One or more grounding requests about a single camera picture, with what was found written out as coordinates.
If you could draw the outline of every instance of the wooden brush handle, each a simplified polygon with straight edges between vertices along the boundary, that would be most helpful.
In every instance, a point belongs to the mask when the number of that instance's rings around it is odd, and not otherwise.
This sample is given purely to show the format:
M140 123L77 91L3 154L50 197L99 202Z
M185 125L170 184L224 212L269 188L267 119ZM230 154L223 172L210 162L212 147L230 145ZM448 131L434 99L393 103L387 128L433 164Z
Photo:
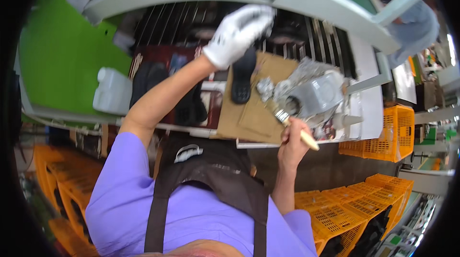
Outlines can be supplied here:
M288 118L286 118L286 120L284 120L283 125L284 126L291 125L291 122L289 121ZM313 149L315 151L319 150L319 146L318 146L318 143L316 142L316 140L310 134L306 133L303 130L300 132L300 139L302 139L302 141L305 142L305 144L308 145L311 149Z

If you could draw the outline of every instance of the white glove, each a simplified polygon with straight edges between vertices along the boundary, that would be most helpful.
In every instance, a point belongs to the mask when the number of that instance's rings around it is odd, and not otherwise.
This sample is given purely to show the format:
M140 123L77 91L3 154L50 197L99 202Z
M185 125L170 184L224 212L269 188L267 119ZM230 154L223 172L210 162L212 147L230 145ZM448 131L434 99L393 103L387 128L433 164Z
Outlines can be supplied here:
M270 6L249 4L227 15L203 47L204 55L216 68L226 70L243 57L257 38L271 32L275 14Z

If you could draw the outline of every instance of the light blue shirt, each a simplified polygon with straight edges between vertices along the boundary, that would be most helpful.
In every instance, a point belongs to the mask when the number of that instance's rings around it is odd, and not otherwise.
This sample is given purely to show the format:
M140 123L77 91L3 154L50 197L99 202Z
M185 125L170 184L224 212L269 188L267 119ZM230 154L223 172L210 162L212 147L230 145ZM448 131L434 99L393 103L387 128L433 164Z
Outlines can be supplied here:
M409 56L430 47L439 34L436 14L421 0L404 12L400 18L403 24L391 23L387 27L390 34L401 45L399 50L388 55L391 68L403 64Z

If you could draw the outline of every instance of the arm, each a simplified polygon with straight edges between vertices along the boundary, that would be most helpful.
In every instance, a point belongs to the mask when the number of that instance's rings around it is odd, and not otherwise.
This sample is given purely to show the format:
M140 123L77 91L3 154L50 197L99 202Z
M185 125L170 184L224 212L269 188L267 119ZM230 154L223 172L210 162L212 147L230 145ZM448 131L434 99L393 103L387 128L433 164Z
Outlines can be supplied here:
M278 151L278 174L271 194L281 214L294 211L294 182L297 166L309 147L300 139L302 130L310 133L308 126L300 119L290 117L291 125L281 135L282 144Z
M201 55L173 76L150 89L129 110L120 132L131 132L141 139L147 148L158 122L171 111L182 97L199 81L217 68Z
M199 81L216 70L226 70L273 23L275 11L264 5L246 5L226 16L203 55L149 90L125 117L120 133L130 132L148 147L158 122Z

